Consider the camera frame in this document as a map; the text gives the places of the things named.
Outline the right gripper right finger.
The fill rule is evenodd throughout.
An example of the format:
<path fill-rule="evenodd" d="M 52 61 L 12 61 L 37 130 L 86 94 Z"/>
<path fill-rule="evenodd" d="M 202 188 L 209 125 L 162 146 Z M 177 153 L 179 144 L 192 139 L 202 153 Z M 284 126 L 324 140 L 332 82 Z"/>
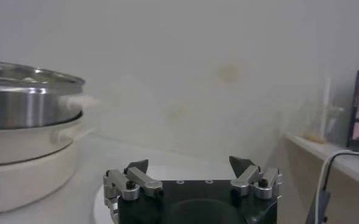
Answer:
<path fill-rule="evenodd" d="M 240 197 L 249 194 L 254 194 L 260 200 L 282 197 L 282 174 L 278 168 L 262 170 L 251 160 L 235 156 L 229 156 L 229 162 L 236 176 L 230 185 Z"/>

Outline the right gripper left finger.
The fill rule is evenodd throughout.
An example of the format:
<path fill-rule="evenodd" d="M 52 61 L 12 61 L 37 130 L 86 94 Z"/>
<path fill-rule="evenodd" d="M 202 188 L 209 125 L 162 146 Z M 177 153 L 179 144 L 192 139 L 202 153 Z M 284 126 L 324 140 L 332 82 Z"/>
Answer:
<path fill-rule="evenodd" d="M 118 199 L 135 201 L 141 191 L 148 197 L 159 198 L 163 193 L 163 182 L 146 174 L 149 160 L 131 162 L 123 171 L 107 170 L 103 176 L 104 204 L 111 217 L 118 216 Z"/>

